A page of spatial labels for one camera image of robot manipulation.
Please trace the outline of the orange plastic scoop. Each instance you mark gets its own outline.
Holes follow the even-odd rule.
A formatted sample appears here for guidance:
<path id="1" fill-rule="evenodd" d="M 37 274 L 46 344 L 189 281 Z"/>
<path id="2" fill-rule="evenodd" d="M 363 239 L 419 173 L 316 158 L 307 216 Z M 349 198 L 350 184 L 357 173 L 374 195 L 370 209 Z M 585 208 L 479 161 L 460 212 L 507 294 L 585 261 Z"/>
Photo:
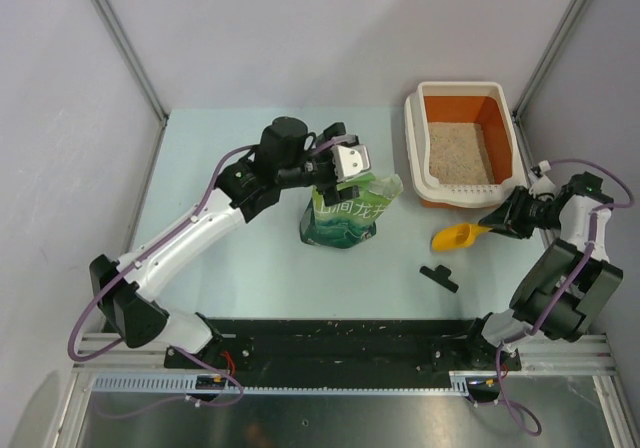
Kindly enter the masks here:
<path id="1" fill-rule="evenodd" d="M 436 252 L 468 248 L 476 242 L 480 235 L 490 231 L 491 228 L 479 224 L 461 223 L 454 225 L 437 233 L 431 241 L 431 248 Z"/>

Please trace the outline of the green litter bag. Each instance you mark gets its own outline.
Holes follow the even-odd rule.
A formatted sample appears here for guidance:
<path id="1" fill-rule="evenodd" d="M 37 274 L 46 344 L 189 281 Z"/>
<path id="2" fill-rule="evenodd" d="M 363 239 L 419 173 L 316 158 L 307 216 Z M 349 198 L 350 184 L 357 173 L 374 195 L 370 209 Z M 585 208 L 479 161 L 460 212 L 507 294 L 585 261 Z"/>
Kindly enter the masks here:
<path id="1" fill-rule="evenodd" d="M 327 206 L 318 190 L 312 189 L 299 224 L 303 243 L 349 249 L 372 238 L 377 233 L 377 219 L 404 190 L 398 174 L 379 177 L 372 173 L 340 185 L 340 188 L 357 188 L 358 196 Z"/>

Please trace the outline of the black bag clip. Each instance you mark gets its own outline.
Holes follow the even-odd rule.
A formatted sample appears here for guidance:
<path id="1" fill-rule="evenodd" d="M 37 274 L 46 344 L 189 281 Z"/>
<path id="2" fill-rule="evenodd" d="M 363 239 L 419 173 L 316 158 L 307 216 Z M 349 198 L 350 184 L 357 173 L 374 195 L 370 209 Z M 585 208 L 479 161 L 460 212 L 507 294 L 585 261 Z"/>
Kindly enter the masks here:
<path id="1" fill-rule="evenodd" d="M 419 272 L 453 294 L 459 290 L 459 285 L 451 279 L 451 270 L 444 265 L 438 265 L 435 268 L 421 266 Z"/>

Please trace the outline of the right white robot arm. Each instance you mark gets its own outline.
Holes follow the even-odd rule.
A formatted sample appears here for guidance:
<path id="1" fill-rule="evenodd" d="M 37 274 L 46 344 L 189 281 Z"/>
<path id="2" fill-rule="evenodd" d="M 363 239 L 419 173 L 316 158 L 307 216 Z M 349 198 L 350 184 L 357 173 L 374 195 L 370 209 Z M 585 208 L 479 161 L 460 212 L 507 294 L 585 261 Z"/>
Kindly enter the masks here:
<path id="1" fill-rule="evenodd" d="M 554 240 L 516 288 L 509 307 L 486 317 L 481 334 L 461 344 L 463 361 L 484 369 L 497 347 L 512 350 L 538 333 L 575 342 L 619 287 L 623 272 L 606 253 L 605 230 L 616 203 L 602 179 L 588 171 L 556 187 L 536 169 L 530 187 L 518 186 L 479 224 L 495 234 L 528 239 L 535 230 Z"/>

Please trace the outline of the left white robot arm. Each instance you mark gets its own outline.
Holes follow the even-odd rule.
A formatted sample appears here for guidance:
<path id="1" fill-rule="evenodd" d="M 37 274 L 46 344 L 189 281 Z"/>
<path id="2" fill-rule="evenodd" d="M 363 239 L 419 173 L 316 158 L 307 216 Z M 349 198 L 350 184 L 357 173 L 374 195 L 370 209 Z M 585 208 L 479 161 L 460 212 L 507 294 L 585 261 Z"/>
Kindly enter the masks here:
<path id="1" fill-rule="evenodd" d="M 286 189 L 314 187 L 327 206 L 357 197 L 349 181 L 371 168 L 367 148 L 341 122 L 315 134 L 296 118 L 278 117 L 258 143 L 222 157 L 202 198 L 139 248 L 89 265 L 96 308 L 127 347 L 153 341 L 185 351 L 197 366 L 214 365 L 221 344 L 205 318 L 163 307 L 169 282 L 224 236 L 279 202 Z"/>

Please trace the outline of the white orange litter box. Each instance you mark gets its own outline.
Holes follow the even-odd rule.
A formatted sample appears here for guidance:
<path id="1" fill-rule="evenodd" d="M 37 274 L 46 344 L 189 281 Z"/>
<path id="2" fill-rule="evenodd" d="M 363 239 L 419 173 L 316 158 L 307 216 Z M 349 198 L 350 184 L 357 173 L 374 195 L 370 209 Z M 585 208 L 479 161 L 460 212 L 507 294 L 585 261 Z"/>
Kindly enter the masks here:
<path id="1" fill-rule="evenodd" d="M 427 81 L 404 104 L 413 188 L 430 208 L 484 209 L 527 184 L 503 88 Z"/>

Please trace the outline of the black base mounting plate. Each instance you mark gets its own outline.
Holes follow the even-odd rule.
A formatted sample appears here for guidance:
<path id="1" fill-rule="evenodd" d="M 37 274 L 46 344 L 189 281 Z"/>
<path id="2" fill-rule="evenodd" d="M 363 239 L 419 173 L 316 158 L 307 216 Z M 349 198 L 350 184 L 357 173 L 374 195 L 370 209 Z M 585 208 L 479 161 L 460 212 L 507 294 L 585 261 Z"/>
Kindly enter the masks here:
<path id="1" fill-rule="evenodd" d="M 291 363 L 363 361 L 415 364 L 434 373 L 489 371 L 496 348 L 474 320 L 209 319 L 213 339 L 195 357 L 219 366 L 226 357 L 243 371 L 273 359 Z"/>

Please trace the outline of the right aluminium frame post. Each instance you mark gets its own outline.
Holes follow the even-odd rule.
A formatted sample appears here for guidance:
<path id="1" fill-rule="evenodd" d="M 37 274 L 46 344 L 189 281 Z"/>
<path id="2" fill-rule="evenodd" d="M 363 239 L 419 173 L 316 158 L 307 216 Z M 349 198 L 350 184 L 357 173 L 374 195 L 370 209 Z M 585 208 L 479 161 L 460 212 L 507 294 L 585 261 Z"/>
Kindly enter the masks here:
<path id="1" fill-rule="evenodd" d="M 536 93 L 561 56 L 565 45 L 569 42 L 579 21 L 586 14 L 591 1 L 592 0 L 570 0 L 524 91 L 512 110 L 512 116 L 514 118 L 522 117 L 527 111 Z"/>

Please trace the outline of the aluminium frame post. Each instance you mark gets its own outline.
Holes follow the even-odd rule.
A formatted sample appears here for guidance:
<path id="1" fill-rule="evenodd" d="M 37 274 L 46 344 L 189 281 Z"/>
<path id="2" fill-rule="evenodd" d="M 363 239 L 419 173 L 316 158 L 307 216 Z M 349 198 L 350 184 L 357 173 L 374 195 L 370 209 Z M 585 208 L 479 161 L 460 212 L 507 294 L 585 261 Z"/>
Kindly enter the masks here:
<path id="1" fill-rule="evenodd" d="M 527 111 L 536 93 L 561 56 L 565 45 L 569 42 L 579 21 L 586 14 L 591 1 L 592 0 L 570 0 L 524 91 L 512 110 L 512 116 L 514 118 L 522 117 Z"/>
<path id="2" fill-rule="evenodd" d="M 90 0 L 90 2 L 94 6 L 122 61 L 129 70 L 144 101 L 156 120 L 164 126 L 168 119 L 168 112 L 158 96 L 111 0 Z"/>

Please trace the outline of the left aluminium frame post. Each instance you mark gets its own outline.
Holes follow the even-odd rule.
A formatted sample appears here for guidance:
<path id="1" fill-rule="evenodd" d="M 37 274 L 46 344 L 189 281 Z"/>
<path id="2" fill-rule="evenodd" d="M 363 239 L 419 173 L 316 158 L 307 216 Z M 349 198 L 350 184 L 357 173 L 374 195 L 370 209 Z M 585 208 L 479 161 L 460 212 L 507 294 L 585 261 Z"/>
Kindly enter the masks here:
<path id="1" fill-rule="evenodd" d="M 158 96 L 111 0 L 90 0 L 90 2 L 94 6 L 122 61 L 129 70 L 144 101 L 156 120 L 164 126 L 168 119 L 168 112 Z"/>

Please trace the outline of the aluminium extrusion rail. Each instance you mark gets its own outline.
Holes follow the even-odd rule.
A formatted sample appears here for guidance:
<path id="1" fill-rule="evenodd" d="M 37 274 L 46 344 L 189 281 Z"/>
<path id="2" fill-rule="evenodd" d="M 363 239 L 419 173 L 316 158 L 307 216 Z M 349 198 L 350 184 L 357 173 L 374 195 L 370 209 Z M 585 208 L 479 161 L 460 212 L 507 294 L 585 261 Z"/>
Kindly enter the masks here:
<path id="1" fill-rule="evenodd" d="M 78 369 L 140 371 L 161 370 L 167 347 L 153 342 L 141 349 L 120 344 L 109 351 L 97 351 L 113 342 L 116 336 L 107 333 L 83 335 L 77 350 L 80 359 L 73 363 Z M 604 335 L 587 335 L 575 343 L 549 341 L 534 337 L 519 345 L 513 355 L 513 376 L 614 376 L 617 364 Z"/>

